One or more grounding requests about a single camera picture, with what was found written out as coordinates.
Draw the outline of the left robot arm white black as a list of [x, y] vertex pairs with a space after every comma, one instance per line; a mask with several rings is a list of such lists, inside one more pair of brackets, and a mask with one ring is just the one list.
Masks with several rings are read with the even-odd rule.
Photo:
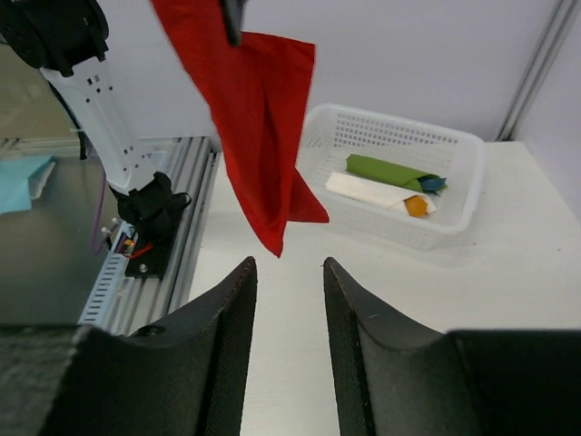
[[4, 1], [1, 35], [63, 98], [101, 160], [120, 217], [138, 237], [173, 237], [185, 193], [138, 146], [113, 91], [106, 58], [109, 27], [95, 1]]

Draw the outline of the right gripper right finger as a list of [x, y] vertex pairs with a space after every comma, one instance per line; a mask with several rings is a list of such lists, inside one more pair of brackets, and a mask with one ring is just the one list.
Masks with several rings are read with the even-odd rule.
[[343, 435], [577, 435], [577, 330], [437, 332], [335, 259], [323, 291]]

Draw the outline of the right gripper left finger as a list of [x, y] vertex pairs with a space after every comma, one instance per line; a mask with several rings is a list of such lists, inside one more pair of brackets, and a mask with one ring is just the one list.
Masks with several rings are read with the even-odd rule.
[[1, 329], [4, 435], [237, 435], [258, 274], [220, 283], [130, 336], [90, 325]]

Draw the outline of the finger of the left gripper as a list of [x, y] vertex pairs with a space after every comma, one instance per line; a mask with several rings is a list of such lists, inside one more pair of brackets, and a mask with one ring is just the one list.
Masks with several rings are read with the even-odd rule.
[[222, 19], [230, 46], [239, 46], [242, 39], [242, 23], [245, 0], [221, 0]]

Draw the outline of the red paper napkin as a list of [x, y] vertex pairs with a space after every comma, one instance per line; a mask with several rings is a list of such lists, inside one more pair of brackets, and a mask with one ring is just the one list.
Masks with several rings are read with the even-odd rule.
[[289, 222], [330, 219], [296, 167], [315, 44], [242, 31], [241, 44], [230, 46], [220, 1], [155, 1], [153, 9], [209, 106], [250, 227], [281, 256]]

